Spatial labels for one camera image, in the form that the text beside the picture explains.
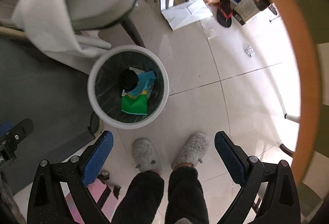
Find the white round trash bin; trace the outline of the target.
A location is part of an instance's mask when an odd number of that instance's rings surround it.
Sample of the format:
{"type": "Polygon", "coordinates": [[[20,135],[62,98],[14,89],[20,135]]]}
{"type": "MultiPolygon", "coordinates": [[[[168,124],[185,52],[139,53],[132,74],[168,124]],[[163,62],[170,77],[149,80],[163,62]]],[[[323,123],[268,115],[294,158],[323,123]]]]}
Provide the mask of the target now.
{"type": "Polygon", "coordinates": [[[135,45],[109,50],[88,78],[90,104],[105,123],[138,129],[154,121],[169,95],[167,71],[148,49],[135,45]]]}

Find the pink suitcase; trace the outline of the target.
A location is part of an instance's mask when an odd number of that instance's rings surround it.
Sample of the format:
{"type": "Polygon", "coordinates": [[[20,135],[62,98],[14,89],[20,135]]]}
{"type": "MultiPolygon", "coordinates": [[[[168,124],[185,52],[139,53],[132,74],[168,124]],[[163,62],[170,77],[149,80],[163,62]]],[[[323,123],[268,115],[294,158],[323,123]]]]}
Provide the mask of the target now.
{"type": "MultiPolygon", "coordinates": [[[[111,222],[114,212],[119,204],[119,195],[121,187],[113,186],[113,189],[109,187],[107,181],[110,179],[110,173],[108,171],[101,171],[97,176],[94,183],[88,185],[92,197],[97,205],[102,210],[103,214],[111,222]]],[[[68,193],[65,197],[66,203],[73,216],[73,219],[77,223],[84,223],[78,209],[73,201],[71,193],[68,193]]]]}

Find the dark grey sofa seat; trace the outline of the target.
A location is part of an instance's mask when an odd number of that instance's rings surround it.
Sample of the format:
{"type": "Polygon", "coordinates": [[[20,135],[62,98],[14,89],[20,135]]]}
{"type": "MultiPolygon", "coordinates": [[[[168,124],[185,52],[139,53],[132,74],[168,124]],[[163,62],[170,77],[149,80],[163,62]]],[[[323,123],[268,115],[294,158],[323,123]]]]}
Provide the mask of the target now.
{"type": "Polygon", "coordinates": [[[32,183],[43,159],[62,162],[92,141],[87,82],[86,74],[34,45],[1,36],[1,123],[29,118],[34,124],[5,169],[14,193],[32,183]]]}

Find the right black trouser leg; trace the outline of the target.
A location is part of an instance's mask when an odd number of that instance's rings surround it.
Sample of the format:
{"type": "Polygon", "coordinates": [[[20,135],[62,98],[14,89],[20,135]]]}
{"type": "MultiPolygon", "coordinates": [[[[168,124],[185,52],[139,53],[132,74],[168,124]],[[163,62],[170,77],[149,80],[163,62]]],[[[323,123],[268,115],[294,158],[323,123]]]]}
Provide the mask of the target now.
{"type": "Polygon", "coordinates": [[[193,167],[174,170],[168,183],[165,223],[209,223],[209,215],[198,172],[193,167]]]}

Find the right grey fuzzy slipper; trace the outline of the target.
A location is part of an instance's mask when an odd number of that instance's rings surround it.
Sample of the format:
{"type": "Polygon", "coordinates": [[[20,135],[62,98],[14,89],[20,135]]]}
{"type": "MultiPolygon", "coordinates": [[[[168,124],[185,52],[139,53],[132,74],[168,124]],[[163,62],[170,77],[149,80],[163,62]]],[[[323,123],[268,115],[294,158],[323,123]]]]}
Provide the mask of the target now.
{"type": "Polygon", "coordinates": [[[197,132],[191,135],[173,161],[171,165],[172,169],[185,163],[190,164],[191,167],[196,167],[199,163],[202,163],[202,159],[206,155],[209,147],[209,139],[204,133],[197,132]]]}

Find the grey fuzzy slipper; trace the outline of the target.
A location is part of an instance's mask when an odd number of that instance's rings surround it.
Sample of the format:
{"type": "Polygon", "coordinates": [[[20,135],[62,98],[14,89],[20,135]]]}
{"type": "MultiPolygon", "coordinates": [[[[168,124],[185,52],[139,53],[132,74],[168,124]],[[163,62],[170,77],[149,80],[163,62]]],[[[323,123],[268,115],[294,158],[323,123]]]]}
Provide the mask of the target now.
{"type": "Polygon", "coordinates": [[[191,135],[173,161],[171,165],[172,169],[185,163],[190,164],[191,167],[196,167],[199,163],[202,163],[202,159],[206,155],[209,147],[209,139],[204,133],[197,132],[191,135]]]}
{"type": "Polygon", "coordinates": [[[158,160],[156,150],[152,142],[146,138],[140,138],[132,144],[132,157],[136,164],[136,169],[140,172],[161,171],[162,166],[158,160]]]}

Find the left grey fuzzy slipper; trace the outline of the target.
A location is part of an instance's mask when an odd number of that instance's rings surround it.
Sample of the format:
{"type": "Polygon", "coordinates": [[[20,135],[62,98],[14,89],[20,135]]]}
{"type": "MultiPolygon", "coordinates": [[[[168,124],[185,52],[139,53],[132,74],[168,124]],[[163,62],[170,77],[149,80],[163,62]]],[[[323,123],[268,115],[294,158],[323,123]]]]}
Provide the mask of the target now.
{"type": "Polygon", "coordinates": [[[136,169],[140,172],[161,171],[162,166],[158,160],[156,150],[152,142],[146,138],[140,138],[132,144],[132,157],[136,164],[136,169]]]}

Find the green snack wrapper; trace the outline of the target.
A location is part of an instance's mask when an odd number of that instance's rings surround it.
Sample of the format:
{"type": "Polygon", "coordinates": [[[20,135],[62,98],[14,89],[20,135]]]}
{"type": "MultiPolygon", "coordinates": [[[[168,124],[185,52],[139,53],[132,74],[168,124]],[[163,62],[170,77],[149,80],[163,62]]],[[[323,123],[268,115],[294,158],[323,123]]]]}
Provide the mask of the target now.
{"type": "Polygon", "coordinates": [[[134,70],[125,70],[119,83],[122,89],[121,111],[132,115],[147,115],[147,103],[155,80],[153,71],[137,74],[134,70]]]}

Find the white cloth on chair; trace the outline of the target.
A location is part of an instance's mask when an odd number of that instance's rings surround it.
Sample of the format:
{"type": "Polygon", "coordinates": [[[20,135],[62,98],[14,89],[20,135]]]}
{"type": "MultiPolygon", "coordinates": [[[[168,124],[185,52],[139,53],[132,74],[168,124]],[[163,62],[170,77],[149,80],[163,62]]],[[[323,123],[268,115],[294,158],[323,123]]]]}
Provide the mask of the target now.
{"type": "Polygon", "coordinates": [[[111,48],[74,33],[65,0],[18,0],[11,20],[41,52],[61,63],[94,60],[111,48]]]}

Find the crumpled foil wrapper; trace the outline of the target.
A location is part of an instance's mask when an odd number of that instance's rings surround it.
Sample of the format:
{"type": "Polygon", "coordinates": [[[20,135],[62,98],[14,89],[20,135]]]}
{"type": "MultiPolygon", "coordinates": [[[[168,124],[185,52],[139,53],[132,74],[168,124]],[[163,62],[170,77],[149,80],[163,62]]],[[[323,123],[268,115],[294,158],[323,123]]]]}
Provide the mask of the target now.
{"type": "Polygon", "coordinates": [[[248,57],[253,57],[255,55],[255,52],[251,46],[248,46],[245,49],[245,53],[247,54],[248,57]]]}

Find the black red flip-flop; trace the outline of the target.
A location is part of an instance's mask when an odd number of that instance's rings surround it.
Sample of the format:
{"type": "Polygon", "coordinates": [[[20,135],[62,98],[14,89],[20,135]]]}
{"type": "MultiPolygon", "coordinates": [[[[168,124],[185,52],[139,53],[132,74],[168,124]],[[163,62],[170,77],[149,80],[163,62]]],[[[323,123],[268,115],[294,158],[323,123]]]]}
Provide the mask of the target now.
{"type": "Polygon", "coordinates": [[[220,0],[216,18],[219,24],[225,28],[230,28],[232,24],[233,10],[230,5],[230,0],[220,0]]]}

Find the blue white box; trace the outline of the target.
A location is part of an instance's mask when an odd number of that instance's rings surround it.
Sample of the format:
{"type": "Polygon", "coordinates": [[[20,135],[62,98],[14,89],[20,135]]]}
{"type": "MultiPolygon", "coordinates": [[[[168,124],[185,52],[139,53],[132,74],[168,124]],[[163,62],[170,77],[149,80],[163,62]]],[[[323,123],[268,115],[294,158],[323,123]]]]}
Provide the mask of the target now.
{"type": "Polygon", "coordinates": [[[233,1],[236,3],[233,8],[233,16],[242,26],[252,20],[258,13],[267,9],[272,3],[270,0],[233,1]]]}

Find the white flat cardboard sheet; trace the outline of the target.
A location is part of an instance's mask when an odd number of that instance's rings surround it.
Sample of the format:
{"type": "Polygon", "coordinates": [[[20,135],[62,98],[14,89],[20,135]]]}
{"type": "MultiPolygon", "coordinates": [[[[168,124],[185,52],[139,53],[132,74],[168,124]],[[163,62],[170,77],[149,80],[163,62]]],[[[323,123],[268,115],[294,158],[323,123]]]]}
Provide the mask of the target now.
{"type": "Polygon", "coordinates": [[[213,16],[203,0],[192,0],[172,6],[164,9],[162,15],[173,31],[213,16]]]}

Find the round orange-rimmed table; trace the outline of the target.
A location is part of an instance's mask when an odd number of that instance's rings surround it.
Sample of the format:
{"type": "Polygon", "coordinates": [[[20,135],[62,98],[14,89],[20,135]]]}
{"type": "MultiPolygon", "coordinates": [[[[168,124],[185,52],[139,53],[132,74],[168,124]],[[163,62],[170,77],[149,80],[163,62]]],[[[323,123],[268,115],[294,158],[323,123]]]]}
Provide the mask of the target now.
{"type": "Polygon", "coordinates": [[[328,0],[273,0],[301,82],[301,118],[292,172],[304,223],[328,223],[328,0]]]}

